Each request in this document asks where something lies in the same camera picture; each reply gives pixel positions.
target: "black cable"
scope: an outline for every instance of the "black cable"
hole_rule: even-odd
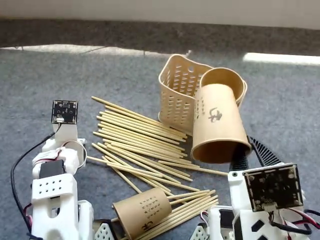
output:
[[[304,229],[295,228],[292,226],[283,225],[283,224],[274,222],[274,213],[273,212],[269,213],[269,222],[270,222],[271,226],[276,227],[280,230],[286,231],[288,233],[296,233],[296,234],[303,234],[303,235],[311,235],[312,234],[312,230],[308,224],[304,224],[304,227],[306,229],[306,230],[304,230]]]
[[[305,209],[304,213],[306,213],[306,214],[314,214],[314,215],[320,216],[320,212],[315,211],[315,210],[311,210],[311,209]]]
[[[44,240],[42,237],[36,237],[29,232],[26,235],[29,237],[29,240]]]
[[[26,153],[24,153],[21,157],[19,157],[19,159],[13,164],[13,166],[11,168],[10,178],[11,178],[11,189],[12,189],[13,198],[14,198],[15,203],[16,203],[18,209],[19,209],[19,212],[21,213],[21,215],[23,217],[23,220],[24,220],[24,222],[26,224],[26,227],[28,228],[29,233],[31,233],[31,225],[29,223],[29,219],[24,214],[24,208],[22,207],[22,205],[20,203],[20,200],[18,198],[18,194],[17,194],[17,190],[16,190],[16,183],[15,183],[15,169],[16,169],[17,165],[21,162],[21,160],[25,158],[26,155],[28,155],[32,150],[34,150],[35,148],[37,148],[38,146],[43,144],[45,141],[47,141],[48,139],[53,137],[59,131],[60,127],[61,127],[61,124],[59,124],[59,127],[55,132],[53,132],[50,135],[46,136],[41,142],[39,142],[37,145],[35,145],[32,148],[30,148]]]

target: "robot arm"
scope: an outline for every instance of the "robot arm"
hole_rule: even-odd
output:
[[[74,174],[85,165],[85,139],[78,138],[78,102],[53,101],[56,132],[32,160],[31,234],[45,240],[92,240],[94,210],[78,200]]]
[[[309,240],[305,234],[288,233],[270,224],[272,213],[274,222],[298,229],[291,222],[300,221],[302,217],[290,210],[303,210],[298,171],[292,172],[296,167],[295,164],[282,163],[231,171],[228,182],[232,207],[213,206],[209,209],[210,239]],[[285,192],[285,186],[291,186],[290,190]]]

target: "perforated basket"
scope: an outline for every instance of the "perforated basket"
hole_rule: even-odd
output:
[[[160,122],[192,136],[194,123],[194,95],[202,75],[211,66],[197,63],[174,54],[159,75],[161,90]]]

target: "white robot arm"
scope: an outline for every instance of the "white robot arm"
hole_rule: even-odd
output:
[[[267,171],[272,167],[253,170]],[[274,211],[274,222],[296,228],[291,222],[300,221],[302,217],[294,211],[272,209],[272,205],[262,211],[254,211],[245,181],[246,171],[232,171],[228,175],[232,206],[213,206],[208,211],[210,240],[309,240],[307,235],[286,232],[270,224],[268,211]],[[302,211],[302,206],[291,207]]]
[[[31,234],[37,238],[94,238],[93,207],[86,200],[78,200],[73,176],[87,157],[85,139],[78,138],[77,112],[76,101],[53,101],[51,122],[56,133],[32,160]]]

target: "wall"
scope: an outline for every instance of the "wall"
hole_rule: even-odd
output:
[[[0,0],[0,17],[320,29],[319,0]]]

